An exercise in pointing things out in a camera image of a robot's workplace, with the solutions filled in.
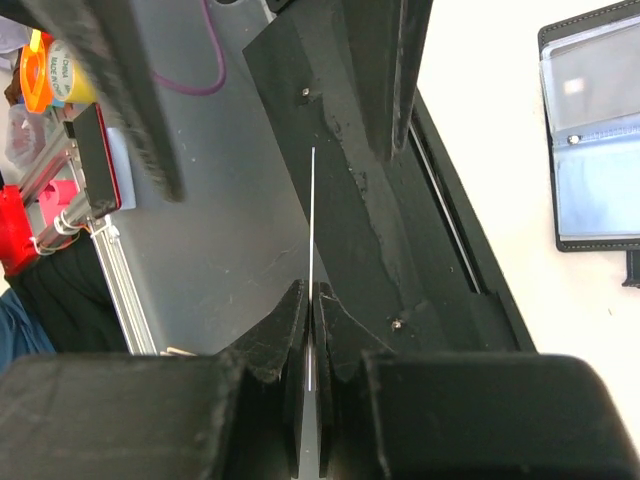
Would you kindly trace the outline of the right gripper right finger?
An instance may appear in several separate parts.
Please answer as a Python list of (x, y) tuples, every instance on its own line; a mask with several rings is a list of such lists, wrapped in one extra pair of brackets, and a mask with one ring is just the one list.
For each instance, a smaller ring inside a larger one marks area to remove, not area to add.
[(326, 479), (629, 479), (633, 444), (596, 371), (566, 355), (391, 347), (313, 289)]

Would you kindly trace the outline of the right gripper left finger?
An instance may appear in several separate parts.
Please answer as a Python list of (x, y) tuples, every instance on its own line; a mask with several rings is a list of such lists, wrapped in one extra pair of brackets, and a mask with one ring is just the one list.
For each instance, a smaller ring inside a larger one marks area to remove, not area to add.
[(214, 355), (25, 357), (1, 379), (5, 479), (292, 479), (306, 285)]

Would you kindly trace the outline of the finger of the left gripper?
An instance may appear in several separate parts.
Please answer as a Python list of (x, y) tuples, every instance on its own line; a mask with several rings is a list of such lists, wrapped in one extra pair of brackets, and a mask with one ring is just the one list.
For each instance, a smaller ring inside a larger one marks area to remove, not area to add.
[(164, 199), (184, 200), (184, 182), (130, 1), (24, 1), (63, 41)]
[(406, 144), (432, 6), (429, 0), (342, 3), (359, 108), (380, 161)]

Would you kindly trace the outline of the white VIP credit card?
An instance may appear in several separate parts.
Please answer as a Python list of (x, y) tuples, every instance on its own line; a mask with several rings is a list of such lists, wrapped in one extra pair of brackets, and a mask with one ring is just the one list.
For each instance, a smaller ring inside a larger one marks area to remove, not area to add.
[(315, 267), (315, 204), (316, 204), (316, 158), (317, 148), (311, 147), (310, 162), (310, 205), (309, 205), (309, 268), (308, 268), (308, 335), (305, 350), (305, 394), (303, 406), (302, 450), (301, 450), (301, 478), (317, 479), (317, 448), (316, 434), (316, 387), (317, 368), (314, 340), (313, 320), (313, 286)]

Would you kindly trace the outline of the black leather card holder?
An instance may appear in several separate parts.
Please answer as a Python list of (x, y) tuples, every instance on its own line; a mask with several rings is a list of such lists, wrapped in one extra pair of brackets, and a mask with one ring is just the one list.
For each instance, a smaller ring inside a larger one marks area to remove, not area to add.
[(592, 10), (538, 32), (559, 251), (623, 251), (639, 285), (639, 4)]

